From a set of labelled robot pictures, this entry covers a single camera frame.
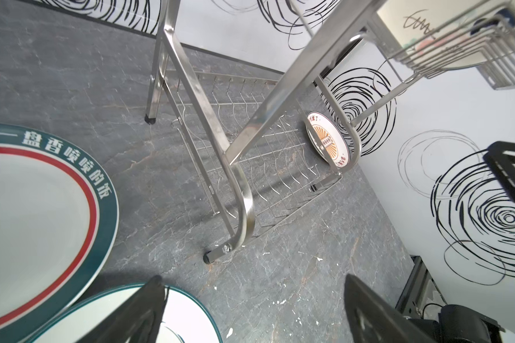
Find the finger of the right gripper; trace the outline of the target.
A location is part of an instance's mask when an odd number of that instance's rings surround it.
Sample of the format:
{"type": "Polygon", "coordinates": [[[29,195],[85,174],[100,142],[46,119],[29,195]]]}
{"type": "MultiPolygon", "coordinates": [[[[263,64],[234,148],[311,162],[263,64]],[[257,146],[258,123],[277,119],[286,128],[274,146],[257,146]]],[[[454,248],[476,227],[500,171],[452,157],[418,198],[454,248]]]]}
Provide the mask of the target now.
{"type": "Polygon", "coordinates": [[[515,203],[515,143],[496,141],[490,144],[483,160],[506,195],[515,203]]]}

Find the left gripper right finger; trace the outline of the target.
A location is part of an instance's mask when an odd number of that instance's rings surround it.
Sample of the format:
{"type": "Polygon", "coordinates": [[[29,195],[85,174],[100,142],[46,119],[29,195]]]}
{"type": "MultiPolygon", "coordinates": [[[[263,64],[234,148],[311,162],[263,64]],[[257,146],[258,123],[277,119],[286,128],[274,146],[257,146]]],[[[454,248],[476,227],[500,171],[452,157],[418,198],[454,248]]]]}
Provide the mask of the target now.
{"type": "Polygon", "coordinates": [[[433,342],[353,274],[344,282],[344,309],[354,342],[433,342]]]}

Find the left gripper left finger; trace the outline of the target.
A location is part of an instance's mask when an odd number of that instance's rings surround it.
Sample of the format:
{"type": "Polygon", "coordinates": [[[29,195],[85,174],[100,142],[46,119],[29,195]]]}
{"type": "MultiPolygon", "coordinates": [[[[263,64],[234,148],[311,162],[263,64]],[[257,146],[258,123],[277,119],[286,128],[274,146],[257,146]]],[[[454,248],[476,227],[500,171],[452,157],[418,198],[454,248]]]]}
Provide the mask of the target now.
{"type": "Polygon", "coordinates": [[[170,290],[156,275],[80,342],[156,342],[170,290]]]}

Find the white plate flower outline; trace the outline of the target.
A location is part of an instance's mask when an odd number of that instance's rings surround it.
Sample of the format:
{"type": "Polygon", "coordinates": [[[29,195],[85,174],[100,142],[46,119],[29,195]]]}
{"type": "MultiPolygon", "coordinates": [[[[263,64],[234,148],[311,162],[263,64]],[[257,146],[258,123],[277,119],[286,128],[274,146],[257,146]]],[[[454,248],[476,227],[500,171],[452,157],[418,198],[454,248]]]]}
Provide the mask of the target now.
{"type": "MultiPolygon", "coordinates": [[[[115,287],[70,307],[33,334],[28,342],[77,342],[143,286],[115,287]]],[[[220,331],[205,306],[190,293],[166,286],[167,304],[158,342],[221,342],[220,331]]]]}

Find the orange sunburst plate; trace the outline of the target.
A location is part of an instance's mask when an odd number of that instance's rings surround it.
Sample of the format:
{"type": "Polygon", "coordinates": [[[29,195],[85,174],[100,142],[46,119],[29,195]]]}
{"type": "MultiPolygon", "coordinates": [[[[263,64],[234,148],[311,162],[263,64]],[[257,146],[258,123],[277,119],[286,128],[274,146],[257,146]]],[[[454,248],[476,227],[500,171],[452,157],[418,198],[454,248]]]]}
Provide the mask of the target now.
{"type": "Polygon", "coordinates": [[[323,153],[327,151],[336,167],[345,167],[350,161],[350,152],[346,141],[333,122],[330,121],[329,118],[327,118],[324,114],[316,111],[310,112],[307,115],[307,119],[316,132],[320,143],[324,147],[324,149],[319,147],[319,144],[316,142],[316,140],[314,140],[313,135],[308,129],[308,137],[316,151],[323,157],[324,160],[326,160],[326,158],[324,157],[323,153]]]}

